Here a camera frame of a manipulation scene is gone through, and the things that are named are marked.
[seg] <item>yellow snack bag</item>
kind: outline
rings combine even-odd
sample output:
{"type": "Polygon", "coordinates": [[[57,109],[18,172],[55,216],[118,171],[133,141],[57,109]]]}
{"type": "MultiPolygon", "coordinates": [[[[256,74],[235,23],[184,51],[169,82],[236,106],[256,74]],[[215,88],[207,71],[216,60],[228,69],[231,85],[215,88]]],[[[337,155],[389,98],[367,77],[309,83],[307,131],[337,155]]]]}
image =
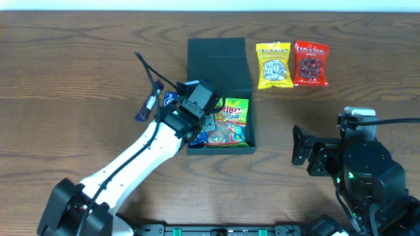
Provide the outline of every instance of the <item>yellow snack bag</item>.
{"type": "Polygon", "coordinates": [[[289,71],[290,43],[259,43],[257,56],[260,67],[258,89],[293,88],[289,71]]]}

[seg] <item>dark wooden tabletop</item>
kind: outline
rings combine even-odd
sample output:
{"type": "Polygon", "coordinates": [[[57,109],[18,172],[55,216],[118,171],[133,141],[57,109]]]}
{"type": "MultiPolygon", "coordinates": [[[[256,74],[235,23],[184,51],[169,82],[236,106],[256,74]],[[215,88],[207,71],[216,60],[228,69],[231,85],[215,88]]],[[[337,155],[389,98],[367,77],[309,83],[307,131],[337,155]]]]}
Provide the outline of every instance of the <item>dark wooden tabletop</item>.
{"type": "MultiPolygon", "coordinates": [[[[150,93],[138,50],[186,80],[187,39],[245,37],[253,78],[254,155],[163,163],[125,202],[136,223],[275,224],[329,214],[347,222],[329,178],[291,164],[294,124],[338,137],[345,106],[380,119],[419,117],[420,15],[326,12],[0,12],[0,235],[33,235],[51,189],[77,183],[130,146],[150,93]],[[257,90],[256,43],[330,46],[328,88],[257,90]]],[[[289,63],[294,71],[294,55],[289,63]]],[[[420,197],[420,125],[378,127],[420,197]]]]}

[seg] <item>white wall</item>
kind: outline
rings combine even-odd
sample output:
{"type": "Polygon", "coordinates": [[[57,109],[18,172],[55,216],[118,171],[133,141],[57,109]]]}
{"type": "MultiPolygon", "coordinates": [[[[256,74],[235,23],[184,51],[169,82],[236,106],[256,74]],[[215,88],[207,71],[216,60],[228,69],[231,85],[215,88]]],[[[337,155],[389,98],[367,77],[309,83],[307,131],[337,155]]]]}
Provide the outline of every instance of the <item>white wall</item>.
{"type": "Polygon", "coordinates": [[[420,0],[0,0],[0,10],[318,10],[420,12],[420,0]]]}

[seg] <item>robotic arm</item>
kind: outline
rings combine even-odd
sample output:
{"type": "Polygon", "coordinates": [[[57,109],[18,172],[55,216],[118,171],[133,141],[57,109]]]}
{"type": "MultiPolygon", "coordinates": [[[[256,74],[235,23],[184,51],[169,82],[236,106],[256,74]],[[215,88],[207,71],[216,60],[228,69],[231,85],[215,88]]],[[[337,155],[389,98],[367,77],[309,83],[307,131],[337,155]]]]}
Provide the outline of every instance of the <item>robotic arm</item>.
{"type": "Polygon", "coordinates": [[[418,122],[377,121],[373,109],[347,107],[337,121],[341,138],[317,138],[293,128],[292,163],[308,159],[310,176],[332,178],[337,199],[359,234],[420,234],[420,202],[408,194],[402,166],[376,139],[376,125],[401,120],[418,122]]]}
{"type": "Polygon", "coordinates": [[[37,229],[38,235],[75,235],[79,228],[81,235],[134,235],[134,229],[118,218],[116,212],[156,167],[194,140],[203,126],[204,115],[213,113],[221,98],[203,81],[178,83],[177,92],[181,99],[176,102],[180,102],[180,106],[174,103],[159,107],[160,121],[150,123],[144,134],[108,166],[76,186],[64,179],[54,187],[37,229]],[[116,171],[149,142],[156,128],[150,146],[116,171]],[[111,175],[112,181],[100,191],[102,183],[111,175]],[[100,194],[92,203],[97,193],[100,194]],[[89,204],[93,204],[93,208],[84,222],[83,214],[89,204]]]}

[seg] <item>box lid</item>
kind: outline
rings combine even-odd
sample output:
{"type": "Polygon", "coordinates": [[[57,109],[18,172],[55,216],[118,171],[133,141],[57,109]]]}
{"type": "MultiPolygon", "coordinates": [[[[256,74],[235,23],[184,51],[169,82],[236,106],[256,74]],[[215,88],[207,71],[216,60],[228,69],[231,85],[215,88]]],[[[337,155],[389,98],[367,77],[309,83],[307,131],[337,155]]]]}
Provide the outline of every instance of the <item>box lid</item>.
{"type": "Polygon", "coordinates": [[[189,39],[187,80],[200,79],[219,92],[252,90],[245,38],[189,39]]]}

